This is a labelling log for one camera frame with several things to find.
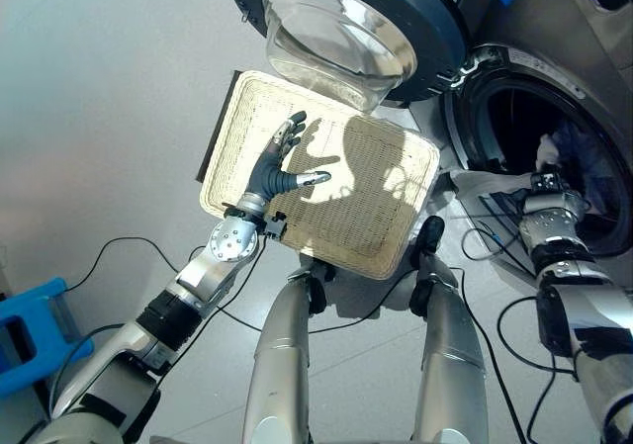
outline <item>electrical wire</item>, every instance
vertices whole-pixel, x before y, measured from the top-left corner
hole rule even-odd
[[[536,421],[536,416],[538,415],[538,411],[541,409],[541,405],[543,404],[545,397],[547,397],[547,394],[552,389],[552,385],[554,385],[554,380],[556,380],[556,372],[558,370],[556,368],[556,357],[554,356],[553,353],[551,353],[550,355],[552,356],[552,367],[550,368],[550,370],[552,370],[552,375],[550,376],[549,382],[547,382],[547,385],[545,385],[545,388],[541,392],[541,396],[538,397],[538,401],[534,405],[534,409],[532,409],[532,415],[530,416],[530,421],[527,424],[527,440],[530,441],[530,444],[538,444],[538,442],[536,442],[534,438],[532,437],[532,429],[534,428],[534,422]]]
[[[485,224],[484,222],[479,222],[482,225],[486,226],[488,229],[488,232],[493,236],[493,239],[495,241],[495,243],[497,245],[499,245],[501,242],[501,238],[490,229],[490,227]],[[471,256],[470,254],[468,254],[466,252],[466,238],[468,238],[468,235],[471,234],[472,232],[480,232],[482,231],[481,228],[477,228],[477,227],[473,227],[473,228],[469,228],[466,230],[466,232],[464,233],[464,235],[462,236],[462,242],[461,242],[461,246],[462,246],[462,252],[464,253],[464,255],[470,259],[471,261],[488,261],[489,259],[492,259],[496,256],[499,256],[500,254],[503,254],[503,249],[501,247],[499,247],[499,249],[492,251],[490,254],[487,254],[485,256]],[[505,246],[506,248],[508,248],[511,244],[513,244],[520,236],[520,233],[517,233],[516,235],[514,235],[506,244],[504,244],[503,246]]]
[[[489,231],[486,231],[485,229],[482,228],[471,228],[469,230],[467,230],[464,233],[464,236],[462,236],[462,253],[464,253],[464,255],[470,259],[471,261],[483,261],[485,259],[490,259],[490,257],[476,257],[476,256],[471,256],[470,254],[468,254],[468,252],[466,251],[465,248],[465,237],[470,234],[471,231],[476,231],[479,234],[483,234],[485,236],[487,236],[488,238],[490,238],[492,241],[494,241],[498,247],[500,248],[500,251],[502,251],[503,253],[505,253],[520,269],[522,269],[523,271],[525,271],[530,277],[535,278],[536,276],[534,275],[534,273],[532,273],[529,269],[527,269],[523,263],[521,263],[518,259],[516,259],[516,256],[514,256],[512,253],[510,253],[510,251],[506,248],[506,245],[503,244],[503,242],[501,241],[501,239],[495,234],[495,233],[490,233]]]
[[[528,360],[527,358],[519,355],[516,351],[514,351],[514,349],[509,345],[507,340],[505,340],[505,337],[503,336],[503,331],[501,330],[501,323],[503,321],[503,317],[507,314],[507,312],[510,309],[515,307],[517,304],[524,303],[526,301],[536,301],[536,296],[528,296],[526,298],[521,298],[521,299],[517,299],[516,301],[512,301],[510,304],[505,306],[505,308],[503,308],[501,313],[498,315],[498,317],[497,317],[497,333],[498,333],[498,338],[501,339],[501,343],[503,344],[505,349],[514,358],[516,358],[519,362],[524,363],[525,365],[528,365],[528,366],[530,366],[532,368],[536,368],[538,370],[543,370],[545,372],[558,372],[558,373],[563,373],[563,374],[575,376],[576,373],[574,372],[574,370],[567,370],[567,369],[564,369],[564,368],[552,369],[551,367],[548,367],[546,365],[539,365],[538,363],[535,363],[535,362],[532,362],[531,360]]]
[[[396,286],[410,273],[412,273],[413,271],[415,271],[414,269],[411,269],[409,271],[406,271],[405,273],[403,273],[398,280],[392,285],[392,287],[390,288],[390,290],[387,292],[386,295],[384,295],[380,301],[378,302],[377,305],[374,306],[373,309],[371,309],[370,312],[366,313],[365,315],[363,315],[362,318],[359,318],[358,320],[354,320],[352,322],[349,323],[344,323],[341,325],[335,325],[332,327],[326,327],[326,328],[321,328],[321,329],[317,329],[317,330],[311,330],[308,332],[308,334],[312,334],[312,333],[323,333],[323,332],[328,332],[331,330],[339,330],[341,328],[346,328],[346,327],[351,327],[352,325],[357,325],[360,322],[367,320],[369,317],[371,317],[387,300],[387,298],[389,297],[390,293],[396,288]],[[245,327],[250,328],[251,330],[254,330],[256,332],[261,332],[261,328],[256,327],[255,325],[253,325],[252,323],[248,323],[246,320],[243,320],[235,315],[233,315],[232,313],[230,313],[229,311],[226,310],[226,306],[228,306],[228,304],[218,307],[218,309],[223,312],[224,314],[226,314],[228,317],[230,317],[231,319],[233,319],[234,321],[236,321],[237,323],[240,323],[242,325],[244,325]]]
[[[121,328],[123,326],[124,325],[122,323],[113,323],[110,325],[103,325],[102,327],[97,327],[94,330],[91,330],[90,332],[88,332],[86,335],[84,335],[83,338],[79,340],[75,344],[75,346],[72,347],[72,349],[66,354],[66,357],[64,358],[61,364],[61,367],[59,368],[59,371],[57,371],[57,373],[55,374],[55,377],[52,380],[52,384],[50,385],[50,393],[48,394],[48,419],[52,419],[52,410],[55,404],[55,395],[57,394],[57,387],[59,386],[59,380],[61,379],[63,372],[66,370],[66,367],[70,363],[70,360],[72,359],[73,355],[77,353],[77,351],[83,346],[84,343],[86,343],[96,334],[104,332],[106,330]]]
[[[147,238],[145,238],[143,236],[118,236],[116,238],[113,238],[113,239],[107,241],[101,247],[101,250],[99,251],[99,254],[97,255],[97,259],[95,259],[94,263],[92,264],[92,267],[90,268],[90,271],[88,271],[88,273],[83,277],[83,279],[81,279],[81,281],[79,281],[74,286],[71,286],[70,288],[66,289],[65,292],[68,293],[70,291],[73,291],[73,290],[77,289],[79,286],[81,286],[82,284],[84,284],[86,281],[88,281],[90,276],[92,276],[92,273],[94,273],[95,269],[97,269],[97,266],[99,265],[99,261],[101,260],[101,256],[103,256],[103,253],[106,250],[106,248],[108,246],[110,246],[112,243],[116,242],[116,241],[123,241],[123,240],[139,240],[139,241],[144,241],[146,243],[149,243],[158,252],[158,254],[165,261],[167,266],[169,266],[169,268],[171,268],[171,270],[173,272],[175,272],[175,273],[178,272],[178,269],[171,263],[171,261],[169,261],[169,259],[167,259],[167,256],[165,256],[165,253],[163,253],[162,250],[158,247],[158,245],[156,243],[154,243],[151,239],[147,239]]]
[[[371,317],[387,300],[387,298],[389,297],[389,295],[394,291],[394,289],[398,286],[398,284],[405,278],[407,277],[410,273],[412,273],[413,271],[416,271],[415,269],[411,269],[409,271],[406,271],[405,273],[403,273],[397,280],[396,282],[392,285],[391,288],[389,288],[389,291],[387,291],[387,294],[385,294],[383,296],[382,299],[380,299],[380,301],[376,304],[376,306],[371,309],[371,311],[369,311],[368,313],[366,313],[362,318],[359,318],[358,320],[354,320],[352,322],[349,323],[344,323],[342,325],[335,325],[332,327],[326,327],[326,328],[319,328],[317,330],[311,330],[308,333],[323,333],[323,332],[329,332],[331,330],[340,330],[341,328],[347,328],[347,327],[351,327],[352,325],[356,325],[364,320],[367,320],[369,317]]]
[[[248,280],[250,279],[251,275],[253,274],[253,271],[255,270],[255,267],[257,266],[257,263],[259,262],[259,258],[261,258],[261,255],[264,253],[264,251],[266,250],[266,241],[267,241],[267,237],[264,236],[263,242],[262,242],[262,248],[259,251],[259,254],[257,255],[257,257],[255,258],[255,260],[253,261],[252,266],[250,267],[250,270],[248,271],[248,274],[246,274],[246,277],[244,278],[244,280],[242,281],[241,285],[239,286],[239,289],[237,290],[237,292],[235,293],[235,295],[230,298],[226,304],[224,304],[222,306],[222,308],[226,308],[228,306],[230,306],[230,304],[232,304],[233,301],[235,301],[235,299],[237,299],[237,297],[241,294],[242,290],[244,289],[244,286],[246,286],[246,283],[248,283]],[[205,320],[205,323],[203,323],[202,327],[200,327],[200,329],[198,330],[198,333],[194,336],[194,338],[191,340],[191,342],[189,342],[189,345],[187,345],[187,348],[185,348],[182,353],[180,355],[178,355],[178,358],[176,358],[176,360],[174,361],[174,363],[171,364],[171,367],[169,369],[169,371],[173,370],[174,368],[176,368],[176,365],[180,362],[180,360],[183,359],[183,357],[187,354],[187,352],[189,352],[189,350],[191,349],[191,347],[194,346],[194,344],[196,343],[196,341],[200,338],[200,336],[202,335],[202,333],[205,331],[205,329],[207,328],[207,326],[209,325],[209,323],[211,323],[211,320],[218,315],[222,309],[220,309],[220,307],[217,307],[217,311],[213,312],[211,315],[209,315],[209,317],[207,317],[207,319]],[[158,382],[156,383],[156,387],[159,388],[160,385],[162,384],[162,382],[165,380],[165,378],[167,377],[167,375],[169,375],[169,371],[167,373],[165,373],[162,377],[160,377],[160,379],[158,380]]]
[[[495,375],[497,375],[498,384],[501,387],[501,392],[503,393],[505,404],[507,405],[507,410],[510,413],[512,423],[514,424],[514,429],[516,430],[516,435],[518,437],[518,440],[521,444],[527,444],[527,441],[525,440],[525,434],[523,434],[523,429],[521,428],[521,423],[519,422],[518,416],[516,415],[516,411],[514,409],[514,404],[512,403],[512,399],[510,398],[509,392],[507,391],[507,387],[505,386],[505,382],[503,381],[503,377],[501,376],[501,371],[498,367],[497,357],[495,356],[495,350],[493,349],[493,345],[491,344],[491,341],[488,338],[486,331],[484,330],[482,325],[479,323],[479,321],[473,314],[473,311],[471,310],[471,307],[468,304],[468,300],[466,299],[466,288],[464,286],[464,283],[466,280],[466,271],[463,268],[451,268],[451,269],[462,272],[461,290],[462,290],[462,298],[464,299],[464,306],[466,307],[466,311],[468,312],[468,315],[473,320],[473,323],[475,324],[477,329],[479,329],[479,331],[482,333],[482,336],[484,337],[484,340],[486,341],[486,347],[488,348],[488,352],[491,356],[491,361],[493,362]]]
[[[187,262],[189,262],[192,259],[194,259],[194,254],[196,254],[196,251],[198,251],[199,249],[204,248],[205,246],[207,246],[207,245],[206,244],[201,244],[200,246],[196,246],[194,249],[192,249],[191,253],[189,253],[189,257],[187,258]]]

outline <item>front-loading washing machine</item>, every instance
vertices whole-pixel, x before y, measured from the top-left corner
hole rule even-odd
[[[591,178],[596,208],[579,235],[629,286],[630,0],[513,0],[507,7],[498,0],[235,3],[242,20],[267,38],[272,66],[290,81],[366,112],[381,103],[440,100],[463,168],[531,172],[544,134],[573,131],[568,147],[584,162],[568,166],[568,174],[578,173],[573,186],[587,187],[587,159],[600,165]],[[517,234],[520,201],[520,192],[462,199],[471,218],[485,218],[504,239]],[[529,264],[520,242],[512,247]]]

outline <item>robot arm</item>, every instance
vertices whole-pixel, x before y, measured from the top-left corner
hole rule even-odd
[[[576,234],[587,203],[535,174],[520,232],[537,274],[541,342],[573,362],[604,442],[633,441],[633,305]]]
[[[169,370],[179,348],[257,254],[259,236],[283,234],[283,219],[266,217],[269,202],[275,195],[329,180],[327,172],[281,170],[285,155],[300,142],[297,134],[304,130],[305,119],[306,113],[297,113],[274,133],[255,163],[246,191],[236,206],[227,206],[225,219],[214,228],[202,253],[90,358],[60,395],[52,424],[36,442],[101,442],[105,435],[123,436],[124,442],[138,440],[158,404],[154,377]]]

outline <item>tiled floor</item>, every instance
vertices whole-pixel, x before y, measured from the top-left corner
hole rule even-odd
[[[11,287],[21,291],[54,275],[73,284],[100,246],[122,234],[149,236],[183,264],[216,222],[199,208],[193,177],[231,72],[270,70],[264,40],[239,23],[232,0],[0,4],[0,130],[7,130],[0,131],[0,248]],[[417,120],[449,154],[438,137],[440,119]],[[397,122],[406,125],[410,115],[399,112]],[[493,330],[499,310],[530,289],[490,263],[464,259],[459,241],[469,224],[459,204],[439,214],[447,223],[440,254],[467,271],[473,309],[491,332],[525,425],[548,377],[501,350]],[[271,243],[256,280],[231,311],[261,324],[297,264],[293,251]],[[171,275],[146,245],[120,243],[66,300],[87,331],[136,316]],[[389,286],[342,278],[327,289],[335,305],[311,327],[351,320]],[[406,310],[411,288],[412,280],[402,282],[377,320],[311,336],[317,441],[410,436],[425,331]],[[507,322],[512,343],[545,362],[533,307],[518,309]],[[141,442],[238,442],[256,342],[255,332],[219,315],[165,380]],[[490,362],[488,368],[491,442],[516,442]],[[578,385],[557,381],[535,434],[543,443],[597,442]]]

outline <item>woven tray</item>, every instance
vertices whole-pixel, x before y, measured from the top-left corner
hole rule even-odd
[[[221,218],[222,202],[237,203],[270,136],[300,110],[307,129],[284,168],[326,170],[332,178],[273,200],[269,212],[287,215],[282,242],[363,276],[389,278],[434,180],[438,149],[279,78],[247,71],[237,79],[200,194],[203,209]]]

